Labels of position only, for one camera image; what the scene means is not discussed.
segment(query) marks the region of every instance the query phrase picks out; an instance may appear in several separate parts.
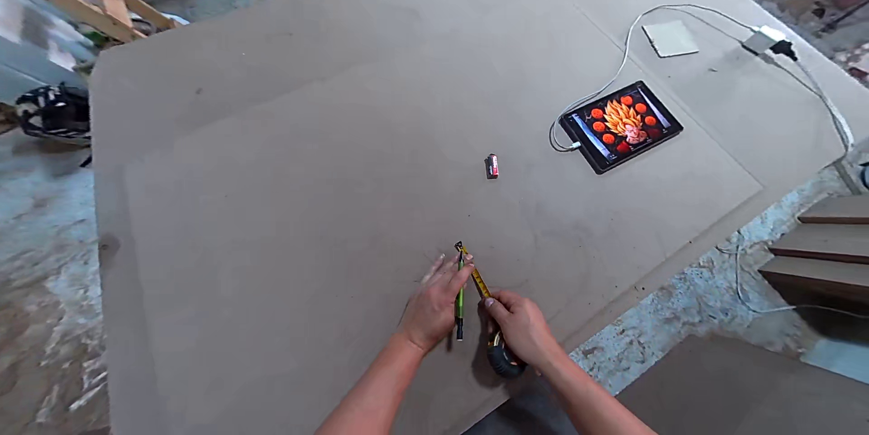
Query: anime character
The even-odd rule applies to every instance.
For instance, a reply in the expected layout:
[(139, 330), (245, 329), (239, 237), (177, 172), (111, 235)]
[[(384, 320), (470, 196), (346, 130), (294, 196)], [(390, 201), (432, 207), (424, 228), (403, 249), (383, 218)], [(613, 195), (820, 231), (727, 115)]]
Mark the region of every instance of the anime character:
[(630, 144), (642, 143), (648, 138), (646, 131), (641, 129), (640, 115), (620, 101), (611, 100), (606, 103), (603, 117), (606, 119), (606, 126), (615, 134), (625, 137), (625, 141)]

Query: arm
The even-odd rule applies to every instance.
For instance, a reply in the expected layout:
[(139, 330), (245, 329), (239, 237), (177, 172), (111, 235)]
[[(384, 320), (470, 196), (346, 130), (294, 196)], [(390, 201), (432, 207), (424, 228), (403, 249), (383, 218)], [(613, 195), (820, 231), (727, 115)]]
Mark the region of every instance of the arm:
[(654, 431), (598, 385), (561, 350), (534, 301), (501, 291), (485, 306), (510, 350), (546, 376), (573, 426), (589, 435), (654, 435)]
[(462, 270), (458, 270), (458, 256), (447, 262), (443, 257), (407, 301), (398, 331), (326, 418), (318, 435), (389, 433), (422, 358), (453, 330), (455, 295), (473, 270), (470, 255)]

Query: wooden stair step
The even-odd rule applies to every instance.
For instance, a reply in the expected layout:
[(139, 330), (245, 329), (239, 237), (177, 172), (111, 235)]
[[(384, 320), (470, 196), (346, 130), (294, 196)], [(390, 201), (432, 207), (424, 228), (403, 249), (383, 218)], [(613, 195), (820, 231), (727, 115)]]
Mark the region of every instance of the wooden stair step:
[(869, 304), (869, 265), (863, 263), (775, 257), (759, 270), (776, 288), (792, 287)]
[(869, 264), (869, 226), (802, 224), (769, 251), (780, 257)]
[(801, 223), (869, 225), (869, 195), (828, 197), (799, 215)]

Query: hand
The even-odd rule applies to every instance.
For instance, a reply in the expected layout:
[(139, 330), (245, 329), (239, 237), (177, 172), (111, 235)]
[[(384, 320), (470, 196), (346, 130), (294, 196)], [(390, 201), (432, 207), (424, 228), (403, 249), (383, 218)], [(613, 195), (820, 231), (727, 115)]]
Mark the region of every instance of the hand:
[(540, 370), (565, 355), (534, 301), (510, 291), (494, 292), (492, 296), (483, 304), (501, 327), (510, 350), (520, 359)]
[(420, 288), (410, 297), (399, 333), (423, 353), (435, 348), (455, 325), (455, 295), (465, 286), (473, 270), (473, 257), (465, 256), (465, 266), (458, 270), (459, 256), (444, 261), (443, 254), (422, 278)]

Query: white cable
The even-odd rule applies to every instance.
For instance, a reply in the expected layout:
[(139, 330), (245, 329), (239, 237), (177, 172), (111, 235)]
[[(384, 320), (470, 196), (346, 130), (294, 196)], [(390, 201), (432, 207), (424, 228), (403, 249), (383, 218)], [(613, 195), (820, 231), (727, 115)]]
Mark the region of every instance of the white cable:
[(736, 296), (740, 299), (740, 302), (746, 308), (748, 308), (748, 310), (755, 312), (755, 313), (758, 313), (758, 314), (767, 314), (767, 313), (773, 313), (773, 312), (779, 312), (779, 311), (793, 311), (793, 310), (796, 310), (798, 308), (813, 308), (816, 310), (838, 312), (838, 313), (841, 313), (841, 314), (844, 314), (844, 315), (847, 315), (847, 316), (850, 316), (853, 318), (869, 319), (869, 315), (857, 314), (857, 313), (853, 313), (851, 311), (843, 311), (843, 310), (838, 310), (836, 308), (830, 308), (827, 306), (819, 306), (819, 305), (782, 306), (782, 307), (778, 307), (778, 308), (771, 308), (768, 310), (759, 310), (759, 309), (755, 308), (754, 306), (751, 306), (748, 303), (748, 300), (745, 299), (745, 296), (743, 296), (742, 283), (740, 282), (740, 270), (741, 270), (741, 267), (740, 267), (740, 248), (742, 248), (742, 245), (743, 245), (743, 242), (745, 241), (745, 238), (742, 236), (741, 230), (737, 231), (737, 234), (740, 236), (740, 241), (738, 243), (736, 243), (736, 251), (735, 252), (729, 251), (729, 250), (722, 250), (719, 246), (716, 246), (715, 249), (721, 253), (724, 253), (727, 255), (733, 255), (733, 257), (734, 257), (733, 261), (734, 261), (734, 266), (735, 266), (734, 275), (736, 277)]
[(640, 21), (640, 19), (642, 19), (643, 16), (646, 16), (646, 14), (654, 12), (658, 9), (679, 10), (680, 12), (686, 12), (683, 9), (680, 9), (681, 7), (693, 7), (696, 9), (707, 10), (709, 12), (713, 12), (715, 14), (718, 14), (719, 16), (722, 16), (723, 18), (729, 19), (730, 21), (733, 21), (735, 24), (738, 24), (738, 25), (744, 27), (745, 29), (749, 29), (751, 31), (754, 31), (754, 28), (752, 26), (745, 24), (742, 21), (735, 19), (735, 18), (725, 14), (724, 12), (721, 12), (720, 10), (713, 9), (711, 7), (706, 7), (704, 5), (662, 4), (662, 5), (657, 5), (649, 10), (642, 12), (639, 16), (637, 16), (637, 18), (631, 23), (631, 26), (627, 29), (627, 36), (625, 37), (624, 54), (621, 57), (621, 63), (619, 64), (618, 70), (615, 71), (615, 75), (613, 75), (613, 78), (609, 79), (609, 82), (604, 84), (603, 87), (600, 87), (600, 89), (598, 89), (597, 91), (592, 92), (591, 94), (588, 94), (587, 96), (584, 96), (584, 97), (574, 101), (571, 105), (569, 105), (567, 108), (565, 108), (558, 115), (558, 118), (555, 118), (555, 121), (553, 121), (553, 123), (549, 126), (549, 144), (552, 145), (554, 150), (556, 150), (557, 152), (566, 153), (566, 152), (571, 152), (572, 150), (575, 150), (576, 148), (578, 148), (579, 145), (567, 147), (567, 146), (564, 146), (563, 144), (559, 143), (557, 137), (555, 136), (555, 127), (558, 125), (559, 119), (561, 117), (563, 117), (565, 114), (568, 114), (572, 110), (575, 110), (575, 109), (581, 107), (583, 104), (585, 104), (586, 102), (588, 102), (592, 98), (594, 98), (596, 96), (600, 96), (603, 91), (605, 91), (610, 85), (614, 84), (615, 80), (619, 77), (619, 75), (621, 75), (621, 71), (625, 68), (625, 65), (627, 64), (627, 54), (628, 54), (628, 52), (630, 52), (630, 48), (631, 48), (631, 37), (634, 35), (634, 29), (636, 28), (637, 23)]
[(851, 152), (854, 147), (854, 135), (851, 132), (851, 126), (848, 125), (847, 120), (845, 120), (845, 116), (842, 116), (839, 108), (832, 103), (830, 97), (827, 96), (826, 92), (824, 92), (824, 90), (820, 88), (820, 84), (818, 84), (818, 81), (815, 80), (814, 75), (812, 75), (808, 67), (800, 62), (799, 59), (794, 60), (794, 63), (796, 63), (799, 69), (804, 74), (806, 74), (809, 82), (811, 82), (814, 86), (815, 93), (818, 95), (818, 97), (820, 97), (820, 100), (824, 102), (824, 105), (830, 111), (830, 116), (832, 116), (832, 124), (836, 127), (836, 132), (839, 133), (839, 138), (842, 140), (842, 145), (845, 146), (845, 153)]

